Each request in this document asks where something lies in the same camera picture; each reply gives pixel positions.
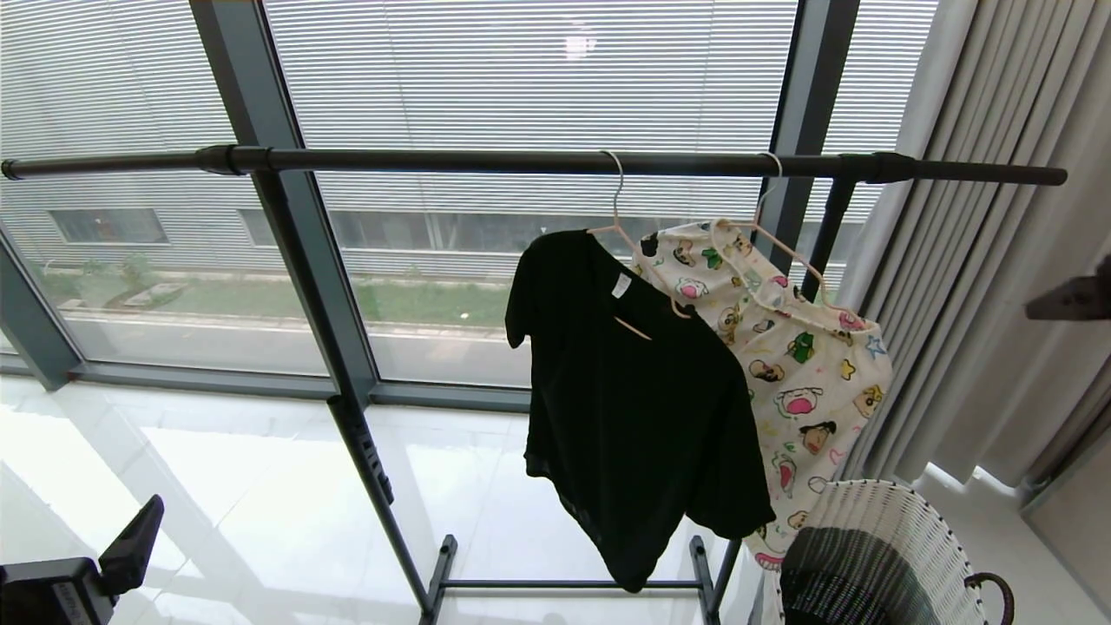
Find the rack base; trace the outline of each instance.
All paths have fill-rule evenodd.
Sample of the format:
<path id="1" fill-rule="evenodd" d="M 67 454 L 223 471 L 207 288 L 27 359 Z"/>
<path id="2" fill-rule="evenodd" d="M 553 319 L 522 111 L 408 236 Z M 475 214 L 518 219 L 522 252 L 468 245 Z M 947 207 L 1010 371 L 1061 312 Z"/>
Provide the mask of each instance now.
<path id="1" fill-rule="evenodd" d="M 617 582 L 594 579 L 452 579 L 451 564 L 456 558 L 459 543 L 448 534 L 440 545 L 440 554 L 436 561 L 436 571 L 428 585 L 428 596 L 431 599 L 431 611 L 421 614 L 420 625 L 436 625 L 443 606 L 443 596 L 451 588 L 487 588 L 487 589 L 565 589 L 565 591 L 612 591 L 620 589 Z M 651 581 L 645 588 L 655 589 L 690 589 L 698 591 L 699 606 L 702 609 L 704 625 L 721 625 L 718 613 L 720 602 L 714 602 L 713 577 L 710 575 L 710 564 L 707 561 L 705 545 L 701 536 L 694 536 L 690 542 L 691 563 L 694 566 L 694 579 Z"/>

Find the cartoon print shirt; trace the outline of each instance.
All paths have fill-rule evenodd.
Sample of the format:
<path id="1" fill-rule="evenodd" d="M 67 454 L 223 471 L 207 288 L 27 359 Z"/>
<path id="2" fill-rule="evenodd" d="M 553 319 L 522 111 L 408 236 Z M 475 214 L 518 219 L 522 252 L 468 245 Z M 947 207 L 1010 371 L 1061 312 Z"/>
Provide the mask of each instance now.
<path id="1" fill-rule="evenodd" d="M 582 230 L 529 245 L 506 311 L 532 339 L 526 472 L 633 593 L 683 514 L 738 541 L 774 518 L 740 364 L 685 315 Z"/>
<path id="2" fill-rule="evenodd" d="M 724 220 L 645 236 L 633 271 L 693 304 L 744 371 L 777 517 L 745 544 L 778 571 L 891 382 L 880 329 L 807 301 Z"/>

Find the white floor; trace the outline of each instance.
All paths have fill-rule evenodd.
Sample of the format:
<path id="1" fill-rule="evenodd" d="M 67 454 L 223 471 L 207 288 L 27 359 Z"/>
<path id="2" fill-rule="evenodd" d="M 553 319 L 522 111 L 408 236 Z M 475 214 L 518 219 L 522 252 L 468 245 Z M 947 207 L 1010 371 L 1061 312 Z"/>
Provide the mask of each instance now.
<path id="1" fill-rule="evenodd" d="M 523 417 L 408 409 L 368 413 L 393 511 L 427 579 L 444 534 L 459 577 L 604 578 L 547 482 L 524 476 Z M 1018 623 L 1108 623 L 988 476 L 918 487 L 968 548 L 1003 575 Z M 112 625 L 417 624 L 419 611 L 322 403 L 71 384 L 48 395 L 0 381 L 0 563 L 96 556 L 151 494 L 166 518 L 147 583 Z M 701 534 L 679 528 L 655 578 L 691 576 Z M 759 568 L 745 563 L 722 611 L 743 624 Z M 992 591 L 990 614 L 998 613 Z M 456 596 L 442 625 L 701 622 L 692 593 Z"/>

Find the green lawn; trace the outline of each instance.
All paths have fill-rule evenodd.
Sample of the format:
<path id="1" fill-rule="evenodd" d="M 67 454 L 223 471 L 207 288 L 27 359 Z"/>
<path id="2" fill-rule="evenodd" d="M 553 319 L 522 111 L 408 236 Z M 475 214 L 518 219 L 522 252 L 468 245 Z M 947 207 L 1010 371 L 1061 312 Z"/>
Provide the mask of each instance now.
<path id="1" fill-rule="evenodd" d="M 120 301 L 126 298 L 120 295 L 137 290 L 112 272 L 82 275 L 47 272 L 40 273 L 39 281 L 53 303 L 83 299 L 89 308 L 122 308 Z M 473 283 L 357 282 L 353 289 L 368 322 L 500 327 L 509 298 L 508 286 Z M 293 284 L 277 280 L 189 280 L 177 298 L 150 309 L 199 315 L 304 316 Z"/>

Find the black clothing rack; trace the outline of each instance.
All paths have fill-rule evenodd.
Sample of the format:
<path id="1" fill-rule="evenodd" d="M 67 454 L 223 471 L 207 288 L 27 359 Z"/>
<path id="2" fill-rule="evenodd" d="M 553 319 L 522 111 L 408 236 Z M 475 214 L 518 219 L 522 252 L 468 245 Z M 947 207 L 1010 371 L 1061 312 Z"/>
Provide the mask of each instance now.
<path id="1" fill-rule="evenodd" d="M 624 172 L 630 175 L 772 177 L 779 174 L 775 162 L 762 154 L 618 152 L 618 157 L 621 159 Z M 782 155 L 779 160 L 782 163 L 783 175 L 833 179 L 825 202 L 825 214 L 810 259 L 811 264 L 819 271 L 825 269 L 841 226 L 841 219 L 858 182 L 885 183 L 917 179 L 1058 185 L 1064 183 L 1068 175 L 1063 169 L 1048 167 L 925 161 L 894 152 Z M 279 171 L 453 171 L 610 175 L 617 173 L 613 160 L 601 152 L 308 150 L 234 144 L 211 145 L 196 152 L 4 160 L 0 163 L 0 172 L 10 180 L 48 174 L 168 169 L 202 169 L 212 173 L 236 175 L 253 174 L 257 188 L 262 194 L 263 208 L 271 212 L 274 233 L 287 248 L 287 263 L 294 279 L 309 275 L 307 251 L 293 229 L 292 212 Z M 803 294 L 812 300 L 817 291 L 817 280 L 808 274 L 802 285 Z M 310 317 L 316 319 L 318 312 L 322 314 L 323 300 L 318 290 L 304 289 L 302 296 L 309 308 Z M 450 572 L 457 542 L 450 534 L 444 537 L 440 546 L 436 569 L 426 587 L 401 535 L 401 528 L 390 510 L 393 492 L 379 461 L 367 420 L 360 410 L 360 397 L 351 376 L 342 366 L 339 341 L 327 325 L 318 327 L 317 334 L 321 352 L 339 390 L 339 395 L 328 401 L 328 407 L 393 547 L 409 587 L 421 608 L 421 625 L 434 625 L 444 593 L 450 588 L 619 588 L 617 583 L 609 581 L 453 579 L 450 577 Z M 702 538 L 694 536 L 690 542 L 694 579 L 650 581 L 644 587 L 698 591 L 703 622 L 708 625 L 720 625 L 719 608 L 740 548 L 740 541 L 729 542 L 724 561 L 714 581 L 710 574 Z"/>

